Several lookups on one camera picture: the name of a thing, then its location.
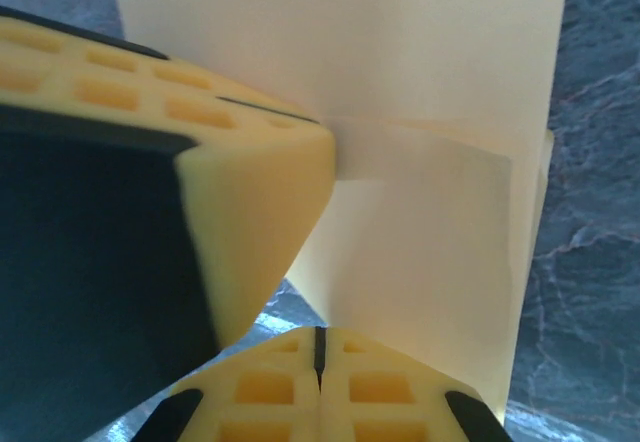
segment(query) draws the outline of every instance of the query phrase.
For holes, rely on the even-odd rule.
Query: marble countertop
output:
[[[0,4],[122,36],[115,0]],[[556,144],[507,414],[516,441],[640,440],[639,54],[640,0],[566,1]],[[226,353],[319,322],[285,283]],[[90,440],[128,441],[161,397]]]

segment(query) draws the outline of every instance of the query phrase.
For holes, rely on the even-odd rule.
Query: yellow foam block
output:
[[[218,342],[236,341],[329,200],[331,132],[295,106],[185,61],[8,13],[0,13],[0,104],[194,141],[174,159],[184,217]]]
[[[195,400],[187,407],[180,399],[189,395]],[[469,412],[461,411],[459,400],[469,404]],[[176,417],[169,419],[169,413]],[[133,442],[160,438],[176,442],[509,440],[467,385],[355,332],[310,327],[271,339],[178,382],[172,397],[151,415]]]

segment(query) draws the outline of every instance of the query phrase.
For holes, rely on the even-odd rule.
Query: black rubber strip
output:
[[[469,442],[513,442],[481,400],[457,391],[447,392],[445,397]]]
[[[187,389],[164,399],[131,442],[178,442],[203,395],[201,390]]]
[[[51,30],[57,30],[58,32],[64,32],[65,34],[73,35],[75,37],[82,37],[83,39],[92,40],[100,44],[110,45],[118,49],[127,50],[140,55],[146,55],[153,57],[154,59],[169,60],[169,57],[162,52],[150,49],[144,45],[134,44],[133,42],[127,42],[126,40],[116,39],[115,37],[109,37],[108,35],[99,34],[91,30],[80,29],[73,25],[63,24],[55,20],[46,19],[38,15],[28,14],[16,9],[10,9],[0,5],[0,17],[9,17],[11,19],[22,20],[29,22],[30,24],[36,24],[41,27],[45,27]]]
[[[322,390],[322,373],[324,372],[327,356],[327,328],[316,327],[315,348],[313,353],[313,368],[318,376],[318,388]]]
[[[305,122],[313,122],[314,124],[319,123],[317,120],[310,119],[309,117],[303,117],[301,115],[292,114],[290,112],[284,112],[278,109],[272,109],[270,107],[264,107],[258,104],[252,104],[251,102],[244,102],[242,100],[232,99],[230,97],[217,97],[220,100],[224,100],[225,102],[231,102],[232,104],[244,105],[245,107],[251,107],[253,109],[265,110],[267,112],[271,112],[272,114],[284,115],[285,117],[292,117],[298,120],[304,120]]]
[[[9,440],[84,440],[220,352],[175,164],[195,146],[0,104]]]

